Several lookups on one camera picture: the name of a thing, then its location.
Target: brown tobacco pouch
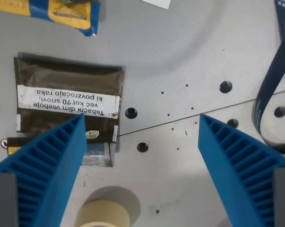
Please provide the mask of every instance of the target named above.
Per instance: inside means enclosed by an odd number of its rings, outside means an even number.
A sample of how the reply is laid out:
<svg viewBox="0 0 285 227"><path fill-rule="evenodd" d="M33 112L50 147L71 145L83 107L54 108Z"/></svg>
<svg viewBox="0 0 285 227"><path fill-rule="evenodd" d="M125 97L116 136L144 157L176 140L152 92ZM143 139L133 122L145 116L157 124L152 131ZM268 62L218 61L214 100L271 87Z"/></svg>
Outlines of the brown tobacco pouch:
<svg viewBox="0 0 285 227"><path fill-rule="evenodd" d="M76 114L86 131L99 131L88 143L116 142L124 71L21 53L14 58L17 131L37 136Z"/></svg>

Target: warning label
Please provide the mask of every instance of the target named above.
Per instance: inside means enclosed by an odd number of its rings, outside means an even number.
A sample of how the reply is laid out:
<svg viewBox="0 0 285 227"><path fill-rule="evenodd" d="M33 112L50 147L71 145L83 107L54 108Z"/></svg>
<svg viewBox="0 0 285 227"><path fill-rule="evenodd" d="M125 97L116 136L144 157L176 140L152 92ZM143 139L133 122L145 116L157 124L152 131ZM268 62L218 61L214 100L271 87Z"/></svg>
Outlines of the warning label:
<svg viewBox="0 0 285 227"><path fill-rule="evenodd" d="M17 97L19 108L118 118L119 96L18 85Z"/></svg>

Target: black hole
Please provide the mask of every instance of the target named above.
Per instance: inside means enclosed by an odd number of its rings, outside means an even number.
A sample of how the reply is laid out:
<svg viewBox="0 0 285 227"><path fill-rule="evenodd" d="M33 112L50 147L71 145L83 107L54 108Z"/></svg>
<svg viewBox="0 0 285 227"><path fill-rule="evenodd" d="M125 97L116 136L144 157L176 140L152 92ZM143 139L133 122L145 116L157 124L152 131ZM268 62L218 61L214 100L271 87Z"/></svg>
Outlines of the black hole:
<svg viewBox="0 0 285 227"><path fill-rule="evenodd" d="M147 152L148 150L148 145L146 143L139 143L137 145L137 150L141 153Z"/></svg>
<svg viewBox="0 0 285 227"><path fill-rule="evenodd" d="M137 110L136 110L135 108L132 108L132 107L131 107L131 108L129 108L129 109L126 109L125 115L126 115L126 117L129 118L129 119L134 119L135 117L137 117L138 112L137 112Z"/></svg>
<svg viewBox="0 0 285 227"><path fill-rule="evenodd" d="M221 84L220 84L220 91L222 93L228 93L232 90L233 88L233 85L230 81L223 81Z"/></svg>
<svg viewBox="0 0 285 227"><path fill-rule="evenodd" d="M276 117L283 117L285 115L285 107L284 106L279 106L275 109L274 115Z"/></svg>
<svg viewBox="0 0 285 227"><path fill-rule="evenodd" d="M234 129L238 128L239 122L237 119L230 119L227 121L227 124L232 126Z"/></svg>

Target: small yellow sticker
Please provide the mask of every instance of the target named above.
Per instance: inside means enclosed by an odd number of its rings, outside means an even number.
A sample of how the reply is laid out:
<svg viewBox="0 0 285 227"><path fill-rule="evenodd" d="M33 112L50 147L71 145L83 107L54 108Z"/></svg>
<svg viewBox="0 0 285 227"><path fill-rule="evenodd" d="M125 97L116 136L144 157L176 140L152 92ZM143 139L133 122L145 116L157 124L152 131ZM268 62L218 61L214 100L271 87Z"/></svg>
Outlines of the small yellow sticker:
<svg viewBox="0 0 285 227"><path fill-rule="evenodd" d="M79 29L91 27L91 2L64 4L49 0L49 18L55 22Z"/></svg>
<svg viewBox="0 0 285 227"><path fill-rule="evenodd" d="M0 0L0 11L30 16L29 0Z"/></svg>
<svg viewBox="0 0 285 227"><path fill-rule="evenodd" d="M21 149L21 147L9 147L8 148L8 155L13 155L19 149Z"/></svg>

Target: ribbed blue plastic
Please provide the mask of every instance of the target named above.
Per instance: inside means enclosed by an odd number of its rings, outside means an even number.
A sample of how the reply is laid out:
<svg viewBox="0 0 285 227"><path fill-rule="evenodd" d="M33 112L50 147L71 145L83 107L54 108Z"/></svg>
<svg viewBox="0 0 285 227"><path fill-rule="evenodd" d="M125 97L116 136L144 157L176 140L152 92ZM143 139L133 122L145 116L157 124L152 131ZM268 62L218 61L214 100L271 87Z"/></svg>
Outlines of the ribbed blue plastic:
<svg viewBox="0 0 285 227"><path fill-rule="evenodd" d="M86 149L81 114L0 163L0 173L17 176L20 227L59 227Z"/></svg>
<svg viewBox="0 0 285 227"><path fill-rule="evenodd" d="M232 226L274 226L272 176L285 167L285 157L206 115L200 116L198 147Z"/></svg>

